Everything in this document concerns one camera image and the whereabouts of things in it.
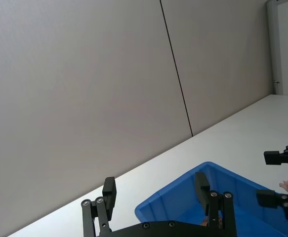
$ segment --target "bolt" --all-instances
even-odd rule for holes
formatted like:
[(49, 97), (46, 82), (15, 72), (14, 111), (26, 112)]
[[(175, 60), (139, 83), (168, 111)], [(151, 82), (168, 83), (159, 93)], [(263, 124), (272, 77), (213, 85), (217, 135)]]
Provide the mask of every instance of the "bolt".
[(230, 193), (225, 193), (225, 197), (227, 197), (227, 198), (231, 198), (232, 195), (231, 195)]
[(143, 224), (143, 228), (144, 228), (144, 229), (149, 229), (149, 227), (150, 227), (149, 223), (144, 223), (144, 224)]

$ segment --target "white table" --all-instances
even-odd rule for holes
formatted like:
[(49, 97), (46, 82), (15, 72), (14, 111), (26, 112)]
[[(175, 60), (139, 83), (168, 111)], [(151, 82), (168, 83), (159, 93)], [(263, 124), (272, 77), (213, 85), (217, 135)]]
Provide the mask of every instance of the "white table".
[[(283, 150), (286, 145), (288, 96), (270, 95), (118, 177), (110, 227), (114, 231), (139, 223), (134, 214), (139, 203), (205, 161), (215, 162), (267, 188), (283, 192), (279, 182), (288, 179), (288, 164), (267, 166), (263, 152)], [(83, 237), (81, 201), (94, 200), (101, 196), (101, 191), (102, 187), (10, 237)]]

